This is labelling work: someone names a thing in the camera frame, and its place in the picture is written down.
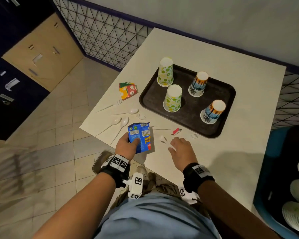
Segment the blue shirt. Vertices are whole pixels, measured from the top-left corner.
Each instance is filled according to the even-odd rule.
[[[98,238],[219,238],[212,221],[186,202],[162,193],[128,199],[102,220]]]

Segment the white table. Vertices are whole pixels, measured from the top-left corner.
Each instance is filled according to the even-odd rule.
[[[163,57],[171,57],[174,64],[193,71],[206,71],[210,77],[231,84],[235,88],[236,97],[220,136],[214,139],[199,136],[198,139],[192,140],[191,144],[199,163],[209,168],[216,182],[251,210],[286,69],[284,66],[155,28],[80,128],[96,135],[112,120],[109,114],[138,108],[139,113],[146,116],[150,125],[183,128],[179,136],[191,134],[192,131],[187,128],[143,108],[139,103],[139,95]],[[119,106],[96,113],[120,99],[120,82],[135,83],[139,93]],[[129,124],[141,122],[135,115],[120,116],[129,116]],[[110,144],[119,127],[112,126],[97,138],[115,147],[118,139],[127,132],[127,127],[124,127],[116,140]],[[168,135],[170,132],[154,130],[155,152],[147,156],[137,154],[135,160],[179,185],[183,181],[183,174],[175,168],[169,151],[159,141],[160,135],[171,139]]]

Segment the wall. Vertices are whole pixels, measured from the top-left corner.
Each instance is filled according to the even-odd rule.
[[[86,0],[299,66],[299,0]]]

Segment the green and white paper cup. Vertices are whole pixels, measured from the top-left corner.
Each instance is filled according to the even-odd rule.
[[[177,112],[180,109],[182,88],[179,85],[171,85],[167,89],[163,107],[168,112]]]
[[[173,84],[173,60],[170,58],[162,58],[158,68],[157,83],[160,86],[168,87]]]

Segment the wrist strap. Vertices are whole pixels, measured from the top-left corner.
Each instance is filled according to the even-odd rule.
[[[190,163],[183,170],[184,175],[184,188],[188,193],[194,191],[197,193],[198,187],[206,180],[213,180],[213,176],[206,169],[205,166],[198,163]]]
[[[130,170],[130,164],[128,159],[121,155],[115,154],[104,162],[101,166],[100,172],[107,173],[110,175],[116,184],[116,188],[125,187],[123,180],[128,180],[128,174]]]

